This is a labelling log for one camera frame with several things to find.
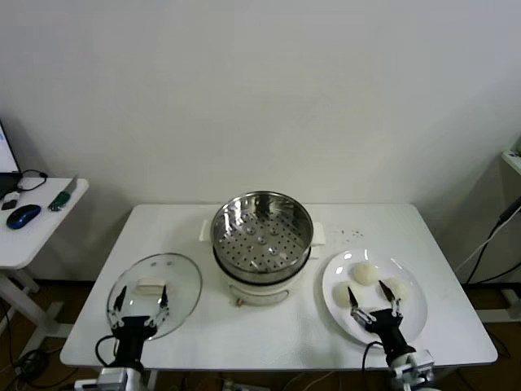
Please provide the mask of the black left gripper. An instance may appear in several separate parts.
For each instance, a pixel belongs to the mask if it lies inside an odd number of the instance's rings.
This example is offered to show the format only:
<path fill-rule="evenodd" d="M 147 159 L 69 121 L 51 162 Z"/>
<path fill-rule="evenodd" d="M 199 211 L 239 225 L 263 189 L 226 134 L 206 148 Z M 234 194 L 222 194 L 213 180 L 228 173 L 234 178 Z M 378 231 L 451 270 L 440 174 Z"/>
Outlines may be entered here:
<path fill-rule="evenodd" d="M 124 286 L 116 296 L 112 307 L 107 309 L 107 319 L 113 336 L 117 340 L 113 367 L 141 367 L 142 350 L 146 340 L 152 338 L 169 316 L 169 298 L 164 285 L 160 297 L 150 310 L 149 316 L 121 317 L 127 287 Z"/>

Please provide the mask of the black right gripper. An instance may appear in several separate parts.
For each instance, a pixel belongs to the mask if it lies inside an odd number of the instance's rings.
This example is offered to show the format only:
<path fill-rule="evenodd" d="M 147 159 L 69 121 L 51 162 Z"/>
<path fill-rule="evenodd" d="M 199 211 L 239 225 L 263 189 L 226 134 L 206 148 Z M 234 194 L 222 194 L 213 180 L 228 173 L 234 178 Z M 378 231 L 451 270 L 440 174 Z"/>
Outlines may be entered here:
<path fill-rule="evenodd" d="M 379 286 L 391 307 L 367 313 L 359 307 L 354 292 L 348 288 L 351 316 L 364 326 L 367 332 L 376 334 L 380 338 L 386 358 L 399 358 L 402 355 L 414 353 L 415 348 L 407 344 L 400 330 L 403 319 L 401 299 L 396 297 L 382 280 L 379 280 Z"/>

